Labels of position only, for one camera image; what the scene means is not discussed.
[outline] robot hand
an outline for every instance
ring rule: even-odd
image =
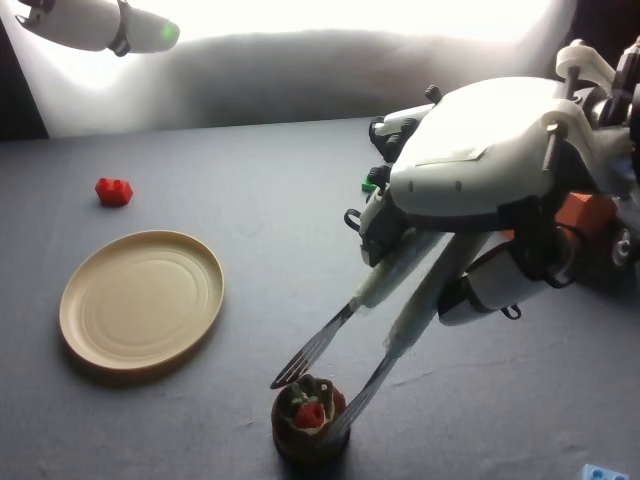
[[[29,17],[16,16],[23,28],[66,47],[98,52],[164,52],[175,46],[180,29],[125,0],[19,0],[31,7]]]

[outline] plate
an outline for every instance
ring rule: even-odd
[[[91,255],[60,303],[71,349],[109,370],[138,370],[189,350],[213,324],[224,294],[215,255],[188,235],[135,233]]]

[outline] gray tablecloth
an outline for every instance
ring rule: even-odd
[[[367,272],[342,221],[363,205],[360,182],[379,161],[366,125],[1,145],[0,477],[577,479],[584,463],[640,472],[639,310],[578,286],[525,302],[517,322],[434,322],[340,462],[304,474],[280,460],[269,383]],[[130,180],[132,203],[100,207],[101,176]],[[70,360],[60,296],[88,255],[148,229],[202,240],[228,289],[182,368],[114,386]],[[350,321],[313,373],[353,398],[429,261]]]

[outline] raspberry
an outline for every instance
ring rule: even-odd
[[[323,423],[324,408],[318,402],[303,403],[293,419],[297,428],[317,428]]]

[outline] blue block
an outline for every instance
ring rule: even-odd
[[[587,464],[582,469],[582,480],[629,480],[629,475]]]

